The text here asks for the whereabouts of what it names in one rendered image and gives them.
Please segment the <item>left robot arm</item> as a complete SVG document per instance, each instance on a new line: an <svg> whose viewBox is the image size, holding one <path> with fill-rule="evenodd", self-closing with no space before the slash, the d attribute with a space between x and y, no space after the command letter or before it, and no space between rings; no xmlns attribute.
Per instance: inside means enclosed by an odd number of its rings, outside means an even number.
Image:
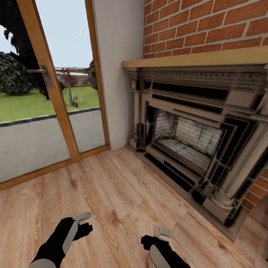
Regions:
<svg viewBox="0 0 268 268"><path fill-rule="evenodd" d="M81 221L91 217L91 212L84 212L73 218L63 218L55 228L55 232L39 248L37 256L28 268L60 268L71 243L93 231L92 224L80 224Z"/></svg>

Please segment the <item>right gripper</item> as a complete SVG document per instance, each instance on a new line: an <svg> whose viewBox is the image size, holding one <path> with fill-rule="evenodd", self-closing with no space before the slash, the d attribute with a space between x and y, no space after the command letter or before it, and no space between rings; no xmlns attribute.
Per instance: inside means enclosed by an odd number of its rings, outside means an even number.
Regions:
<svg viewBox="0 0 268 268"><path fill-rule="evenodd" d="M147 251L150 251L150 247L153 244L153 241L156 240L156 238L157 237L152 237L148 235L145 235L144 237L142 237L141 244L143 244L143 248Z"/></svg>

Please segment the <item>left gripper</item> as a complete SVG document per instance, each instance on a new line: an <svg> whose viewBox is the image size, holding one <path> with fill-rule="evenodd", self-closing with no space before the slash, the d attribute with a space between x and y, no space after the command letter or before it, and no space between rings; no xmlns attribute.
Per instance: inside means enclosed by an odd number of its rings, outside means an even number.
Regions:
<svg viewBox="0 0 268 268"><path fill-rule="evenodd" d="M78 224L78 227L79 227L78 234L73 239L73 241L78 240L81 237L87 236L90 234L91 231L93 231L92 224L91 225L89 225L88 223L81 224L81 225Z"/></svg>

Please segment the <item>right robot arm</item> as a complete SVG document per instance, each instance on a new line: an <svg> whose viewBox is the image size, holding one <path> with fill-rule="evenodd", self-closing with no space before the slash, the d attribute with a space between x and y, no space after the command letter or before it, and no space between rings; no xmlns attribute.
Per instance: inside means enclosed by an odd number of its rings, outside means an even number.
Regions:
<svg viewBox="0 0 268 268"><path fill-rule="evenodd" d="M169 242L160 236L171 237L172 232L163 227L154 227L154 236L145 235L141 239L143 248L150 251L150 258L157 268L190 268L177 254L172 251Z"/></svg>

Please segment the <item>pillar candle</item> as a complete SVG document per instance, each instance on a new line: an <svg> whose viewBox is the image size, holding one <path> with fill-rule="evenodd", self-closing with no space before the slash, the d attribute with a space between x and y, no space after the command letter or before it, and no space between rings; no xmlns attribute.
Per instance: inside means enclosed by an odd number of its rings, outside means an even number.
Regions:
<svg viewBox="0 0 268 268"><path fill-rule="evenodd" d="M147 267L147 268L157 268L157 267L154 265L152 259L150 258L150 251L148 252L148 255L147 255L147 258L146 258L146 267Z"/></svg>

